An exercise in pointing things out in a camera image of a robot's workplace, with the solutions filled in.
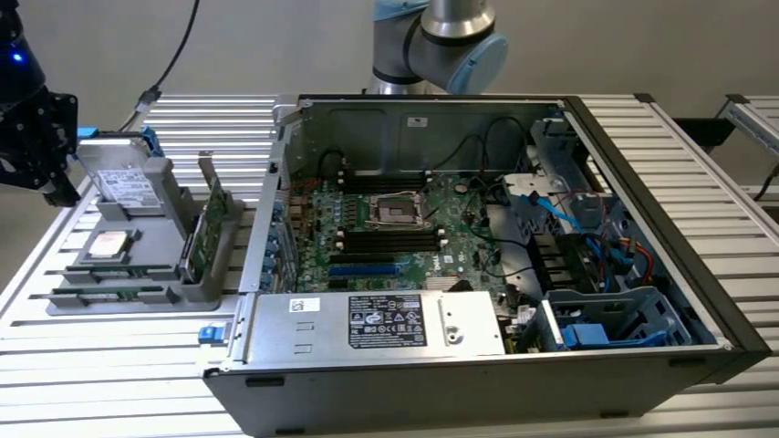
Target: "power supply label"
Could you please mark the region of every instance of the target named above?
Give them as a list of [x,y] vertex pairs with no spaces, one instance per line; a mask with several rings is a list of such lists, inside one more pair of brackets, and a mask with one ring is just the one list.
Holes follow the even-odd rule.
[[350,345],[354,349],[426,347],[422,296],[350,297]]

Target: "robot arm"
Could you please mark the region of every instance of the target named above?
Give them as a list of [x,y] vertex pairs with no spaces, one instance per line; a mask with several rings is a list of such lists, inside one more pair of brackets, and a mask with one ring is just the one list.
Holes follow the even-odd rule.
[[506,63],[486,0],[377,0],[371,94],[479,94]]
[[0,183],[70,207],[80,199],[64,172],[76,152],[78,100],[47,88],[18,7],[18,0],[0,0]]

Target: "motherboard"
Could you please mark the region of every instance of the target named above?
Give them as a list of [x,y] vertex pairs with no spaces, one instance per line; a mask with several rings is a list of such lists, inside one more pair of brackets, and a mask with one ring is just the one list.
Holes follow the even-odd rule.
[[[325,181],[291,197],[299,293],[458,287],[503,291],[501,255],[489,223],[465,221],[477,192],[467,178],[434,176],[419,191],[350,192]],[[487,238],[478,237],[470,226]]]

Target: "sticker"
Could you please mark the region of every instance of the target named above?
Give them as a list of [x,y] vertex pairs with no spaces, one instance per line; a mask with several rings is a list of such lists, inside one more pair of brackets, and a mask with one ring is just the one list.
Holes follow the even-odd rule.
[[144,171],[139,169],[98,171],[98,174],[104,182],[103,187],[108,190],[114,201],[124,208],[160,206],[160,199],[158,199]]
[[410,128],[427,128],[427,117],[410,117]]
[[318,312],[319,298],[293,298],[290,299],[290,313]]
[[350,297],[349,329],[354,349],[426,347],[422,296]]

